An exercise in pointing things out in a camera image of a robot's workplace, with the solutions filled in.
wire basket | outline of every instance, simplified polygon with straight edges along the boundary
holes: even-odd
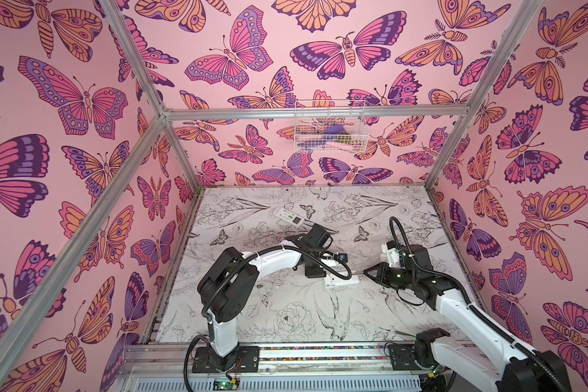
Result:
[[[325,100],[297,101],[295,151],[356,154],[366,150],[368,127],[364,124],[364,106],[355,106],[351,100],[335,102],[340,106],[327,106]]]

white wire basket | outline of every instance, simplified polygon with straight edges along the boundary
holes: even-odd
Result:
[[[366,150],[368,127],[364,123],[362,101],[334,102],[336,106],[328,106],[326,100],[297,101],[295,151],[356,154]]]

white remote control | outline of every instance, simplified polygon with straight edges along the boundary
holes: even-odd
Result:
[[[277,218],[283,219],[284,221],[293,224],[294,226],[300,226],[305,222],[305,218],[283,207],[275,209],[273,214]]]

